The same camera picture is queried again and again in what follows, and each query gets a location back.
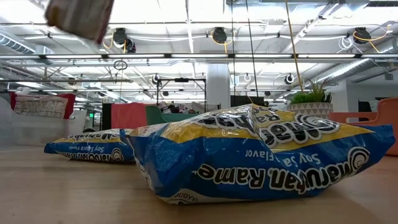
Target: green chair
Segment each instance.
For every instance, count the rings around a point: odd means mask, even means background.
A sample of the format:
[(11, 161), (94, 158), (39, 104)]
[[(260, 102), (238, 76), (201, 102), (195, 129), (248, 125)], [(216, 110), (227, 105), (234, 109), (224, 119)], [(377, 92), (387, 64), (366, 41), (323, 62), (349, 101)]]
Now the green chair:
[(182, 121), (197, 116), (197, 114), (162, 114), (157, 106), (146, 106), (147, 125)]

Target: wooden table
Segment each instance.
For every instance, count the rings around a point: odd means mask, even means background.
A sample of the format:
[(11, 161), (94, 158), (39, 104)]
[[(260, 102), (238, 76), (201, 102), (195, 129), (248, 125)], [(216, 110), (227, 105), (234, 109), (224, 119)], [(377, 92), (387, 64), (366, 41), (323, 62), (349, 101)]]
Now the wooden table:
[(136, 166), (42, 151), (0, 149), (1, 223), (398, 223), (398, 157), (315, 198), (177, 206), (159, 200)]

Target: potted plant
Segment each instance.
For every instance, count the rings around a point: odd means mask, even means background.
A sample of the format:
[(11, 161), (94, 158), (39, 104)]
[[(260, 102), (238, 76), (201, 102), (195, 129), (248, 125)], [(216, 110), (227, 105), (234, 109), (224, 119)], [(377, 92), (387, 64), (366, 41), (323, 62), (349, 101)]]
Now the potted plant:
[(296, 93), (287, 107), (288, 110), (328, 119), (329, 112), (333, 112), (333, 105), (330, 103), (331, 93), (325, 93), (323, 89), (325, 82), (314, 83), (311, 80), (309, 82), (311, 83), (311, 92)]

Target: crinkled plastic wrapper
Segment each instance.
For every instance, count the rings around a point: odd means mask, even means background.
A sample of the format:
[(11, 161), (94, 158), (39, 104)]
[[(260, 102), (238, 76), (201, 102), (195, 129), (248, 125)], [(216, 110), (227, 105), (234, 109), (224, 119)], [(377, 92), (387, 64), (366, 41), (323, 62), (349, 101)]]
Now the crinkled plastic wrapper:
[(380, 161), (392, 126), (361, 128), (256, 105), (135, 129), (149, 187), (167, 203), (316, 196)]
[(133, 151), (123, 139), (130, 132), (130, 129), (110, 129), (68, 136), (48, 143), (44, 152), (80, 161), (134, 162)]

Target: green plant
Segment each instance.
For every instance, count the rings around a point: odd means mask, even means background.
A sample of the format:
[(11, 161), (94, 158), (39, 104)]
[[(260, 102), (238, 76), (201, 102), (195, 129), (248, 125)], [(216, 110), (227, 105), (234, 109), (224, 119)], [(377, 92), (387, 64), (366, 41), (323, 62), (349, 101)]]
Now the green plant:
[(322, 103), (330, 103), (331, 102), (331, 93), (325, 93), (323, 86), (324, 82), (313, 82), (309, 80), (311, 84), (311, 92), (310, 93), (296, 93), (291, 99), (290, 104), (296, 103), (314, 103), (314, 102), (322, 102)]

